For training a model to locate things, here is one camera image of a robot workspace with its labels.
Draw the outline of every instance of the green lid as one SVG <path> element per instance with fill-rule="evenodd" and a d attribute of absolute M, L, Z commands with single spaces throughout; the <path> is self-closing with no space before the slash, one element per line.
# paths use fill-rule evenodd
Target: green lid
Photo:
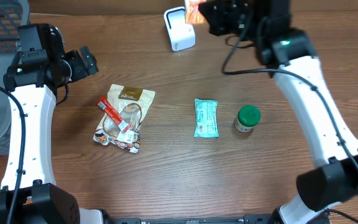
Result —
<path fill-rule="evenodd" d="M 254 105 L 245 105 L 237 116 L 240 124 L 245 127 L 254 127 L 260 120 L 260 111 Z"/>

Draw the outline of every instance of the small jar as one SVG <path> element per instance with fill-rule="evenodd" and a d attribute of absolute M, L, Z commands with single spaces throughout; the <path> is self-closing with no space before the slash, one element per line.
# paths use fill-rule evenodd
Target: small jar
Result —
<path fill-rule="evenodd" d="M 254 105 L 245 105 L 234 119 L 237 130 L 246 133 L 254 129 L 260 120 L 260 111 Z"/>

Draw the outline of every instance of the wooden table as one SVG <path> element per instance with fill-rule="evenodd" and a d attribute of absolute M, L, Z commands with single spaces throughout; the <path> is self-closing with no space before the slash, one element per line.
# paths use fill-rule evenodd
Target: wooden table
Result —
<path fill-rule="evenodd" d="M 99 73 L 70 84 L 52 125 L 57 184 L 81 207 L 140 218 L 271 213 L 296 194 L 297 175 L 313 169 L 295 114 L 274 81 L 267 74 L 220 74 L 230 48 L 208 26 L 195 28 L 196 46 L 173 53 L 162 15 L 33 16 L 32 22 L 58 26 L 66 50 L 87 45 L 98 60 Z M 310 35 L 328 87 L 358 138 L 358 11 L 302 12 L 293 23 Z M 247 49 L 237 51 L 228 69 L 258 67 Z M 156 91 L 138 154 L 92 140 L 103 116 L 96 102 L 113 83 Z M 218 139 L 193 137 L 195 98 L 219 101 Z M 246 104 L 262 113 L 250 136 L 232 124 Z M 6 162 L 0 156 L 0 183 Z M 358 218 L 358 197 L 337 208 Z"/>

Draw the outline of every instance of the snack package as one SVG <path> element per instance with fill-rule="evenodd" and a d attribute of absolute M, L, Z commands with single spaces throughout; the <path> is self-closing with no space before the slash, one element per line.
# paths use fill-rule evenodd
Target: snack package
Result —
<path fill-rule="evenodd" d="M 130 128 L 126 131 L 121 131 L 116 122 L 105 113 L 96 128 L 93 140 L 104 146 L 111 142 L 111 144 L 121 149 L 137 153 L 140 148 L 140 126 L 146 117 L 154 96 L 154 91 L 111 85 L 107 101 L 119 113 L 125 123 L 130 124 Z"/>
<path fill-rule="evenodd" d="M 203 2 L 206 2 L 206 0 L 185 0 L 187 24 L 205 23 L 204 16 L 198 11 L 198 4 Z"/>
<path fill-rule="evenodd" d="M 196 106 L 196 130 L 195 137 L 217 138 L 218 124 L 216 122 L 216 108 L 218 102 L 215 100 L 199 100 L 195 99 Z"/>

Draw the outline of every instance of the cookie picture on package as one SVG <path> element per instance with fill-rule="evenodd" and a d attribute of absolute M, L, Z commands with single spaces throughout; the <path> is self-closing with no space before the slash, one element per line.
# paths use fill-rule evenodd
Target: cookie picture on package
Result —
<path fill-rule="evenodd" d="M 138 153 L 140 148 L 140 127 L 154 94 L 153 91 L 149 90 L 112 85 L 108 101 L 122 117 L 122 120 L 130 124 L 131 127 L 123 132 L 110 116 L 104 115 L 93 139 L 105 146 L 111 142 L 125 151 Z"/>

